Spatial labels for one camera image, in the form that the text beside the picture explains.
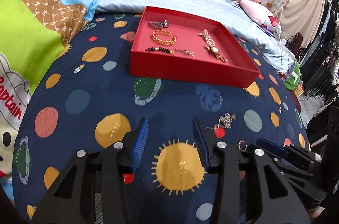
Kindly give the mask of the gold wristwatch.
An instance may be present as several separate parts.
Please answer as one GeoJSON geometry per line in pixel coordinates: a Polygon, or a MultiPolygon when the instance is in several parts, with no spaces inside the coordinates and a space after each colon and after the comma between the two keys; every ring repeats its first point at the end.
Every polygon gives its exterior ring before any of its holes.
{"type": "Polygon", "coordinates": [[[220,54],[220,51],[215,46],[205,45],[204,48],[216,59],[222,62],[228,62],[228,59],[220,54]]]}

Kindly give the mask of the gold chain bangle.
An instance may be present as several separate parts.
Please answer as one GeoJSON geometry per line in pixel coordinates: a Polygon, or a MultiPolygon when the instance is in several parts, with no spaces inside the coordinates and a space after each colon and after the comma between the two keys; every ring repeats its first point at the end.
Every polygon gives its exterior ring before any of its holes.
{"type": "Polygon", "coordinates": [[[151,38],[155,43],[164,46],[173,46],[177,42],[177,37],[166,30],[155,30],[151,38]]]}

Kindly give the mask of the silver wristwatch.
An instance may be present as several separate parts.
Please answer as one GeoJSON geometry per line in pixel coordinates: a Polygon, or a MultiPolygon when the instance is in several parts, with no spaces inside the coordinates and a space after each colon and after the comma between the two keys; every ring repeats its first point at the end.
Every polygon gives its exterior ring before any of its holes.
{"type": "Polygon", "coordinates": [[[148,26],[155,30],[164,30],[165,28],[169,28],[170,22],[165,19],[162,22],[149,22],[148,26]]]}

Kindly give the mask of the green garment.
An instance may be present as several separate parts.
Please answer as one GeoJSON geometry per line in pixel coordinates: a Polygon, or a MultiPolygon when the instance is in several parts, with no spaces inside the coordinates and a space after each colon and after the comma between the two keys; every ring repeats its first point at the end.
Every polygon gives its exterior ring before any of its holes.
{"type": "Polygon", "coordinates": [[[302,74],[300,72],[299,63],[295,59],[294,60],[294,68],[293,68],[292,72],[290,73],[290,76],[283,81],[284,86],[288,90],[294,90],[298,86],[300,79],[301,79],[301,76],[302,76],[302,74]]]}

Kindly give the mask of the navy planet print bedsheet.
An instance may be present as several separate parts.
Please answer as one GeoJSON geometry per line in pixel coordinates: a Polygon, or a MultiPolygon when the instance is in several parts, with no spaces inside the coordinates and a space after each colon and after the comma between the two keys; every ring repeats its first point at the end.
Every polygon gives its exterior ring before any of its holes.
{"type": "Polygon", "coordinates": [[[298,109],[264,54],[236,38],[260,74],[246,88],[139,77],[130,55],[141,17],[100,15],[72,40],[40,82],[15,143],[13,189],[26,221],[66,163],[99,152],[149,122],[139,168],[124,176],[133,223],[208,223],[217,176],[200,165],[192,121],[217,139],[265,138],[308,149],[298,109]]]}

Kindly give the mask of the red shallow tray box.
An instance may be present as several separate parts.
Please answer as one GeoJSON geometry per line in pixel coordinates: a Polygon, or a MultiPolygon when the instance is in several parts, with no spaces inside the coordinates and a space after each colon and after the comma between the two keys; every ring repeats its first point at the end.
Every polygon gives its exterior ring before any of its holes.
{"type": "Polygon", "coordinates": [[[143,12],[130,55],[130,74],[246,88],[260,74],[249,54],[220,22],[180,11],[148,6],[143,12]],[[149,22],[167,19],[164,30],[177,37],[173,46],[155,43],[149,22]],[[214,58],[205,45],[228,59],[214,58]]]}

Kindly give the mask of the dark wooden chair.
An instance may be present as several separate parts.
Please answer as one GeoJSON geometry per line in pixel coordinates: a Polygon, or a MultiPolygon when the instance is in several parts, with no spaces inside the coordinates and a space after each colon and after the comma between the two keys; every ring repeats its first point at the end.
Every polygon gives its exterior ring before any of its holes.
{"type": "Polygon", "coordinates": [[[292,52],[294,56],[298,54],[299,49],[302,47],[302,42],[303,42],[303,35],[298,32],[294,36],[292,36],[288,41],[287,41],[287,48],[292,52]]]}

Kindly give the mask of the pink cartoon pillow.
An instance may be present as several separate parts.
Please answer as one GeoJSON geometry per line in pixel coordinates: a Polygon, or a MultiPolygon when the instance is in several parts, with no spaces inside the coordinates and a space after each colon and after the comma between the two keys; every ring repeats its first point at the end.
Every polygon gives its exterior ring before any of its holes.
{"type": "Polygon", "coordinates": [[[251,0],[241,0],[239,5],[257,25],[266,28],[270,32],[276,32],[279,23],[269,9],[251,0]]]}

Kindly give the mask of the light blue quilt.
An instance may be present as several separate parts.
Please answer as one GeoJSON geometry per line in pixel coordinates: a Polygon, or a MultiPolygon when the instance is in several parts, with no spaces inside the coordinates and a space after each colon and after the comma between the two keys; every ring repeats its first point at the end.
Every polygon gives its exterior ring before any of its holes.
{"type": "Polygon", "coordinates": [[[232,35],[256,46],[279,72],[288,74],[295,66],[288,52],[266,34],[230,0],[99,0],[98,12],[142,13],[152,6],[176,10],[222,23],[232,35]]]}

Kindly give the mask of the colourful monkey cartoon blanket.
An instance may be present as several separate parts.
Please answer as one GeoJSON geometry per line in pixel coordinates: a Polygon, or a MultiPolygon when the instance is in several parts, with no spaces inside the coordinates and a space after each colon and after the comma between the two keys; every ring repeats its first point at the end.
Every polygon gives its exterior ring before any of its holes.
{"type": "Polygon", "coordinates": [[[14,143],[44,74],[99,0],[1,0],[1,187],[13,197],[14,143]]]}

